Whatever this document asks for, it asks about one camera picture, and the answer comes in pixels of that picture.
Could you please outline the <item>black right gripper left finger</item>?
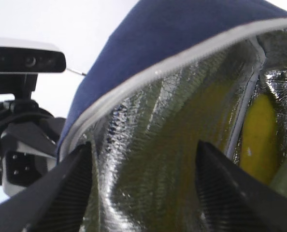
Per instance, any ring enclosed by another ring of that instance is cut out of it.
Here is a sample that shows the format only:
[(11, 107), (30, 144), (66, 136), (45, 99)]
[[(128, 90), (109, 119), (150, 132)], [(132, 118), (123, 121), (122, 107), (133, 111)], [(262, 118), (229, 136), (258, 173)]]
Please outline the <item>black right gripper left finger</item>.
[(0, 204), (0, 232), (79, 231), (91, 186), (91, 144), (86, 143), (40, 180)]

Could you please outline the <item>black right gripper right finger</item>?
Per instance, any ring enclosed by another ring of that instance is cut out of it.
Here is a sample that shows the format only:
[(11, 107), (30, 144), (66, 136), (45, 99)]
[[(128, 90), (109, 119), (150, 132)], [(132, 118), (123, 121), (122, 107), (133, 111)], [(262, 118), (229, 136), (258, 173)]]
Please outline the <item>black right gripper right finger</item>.
[(287, 198), (199, 141), (195, 186), (210, 232), (287, 232)]

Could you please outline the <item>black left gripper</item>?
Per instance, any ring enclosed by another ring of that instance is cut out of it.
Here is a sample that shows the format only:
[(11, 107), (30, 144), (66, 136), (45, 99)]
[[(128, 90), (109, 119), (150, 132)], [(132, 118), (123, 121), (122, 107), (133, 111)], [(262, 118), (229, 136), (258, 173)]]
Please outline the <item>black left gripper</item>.
[(31, 99), (37, 74), (0, 74), (0, 186), (8, 196), (53, 169), (65, 118)]

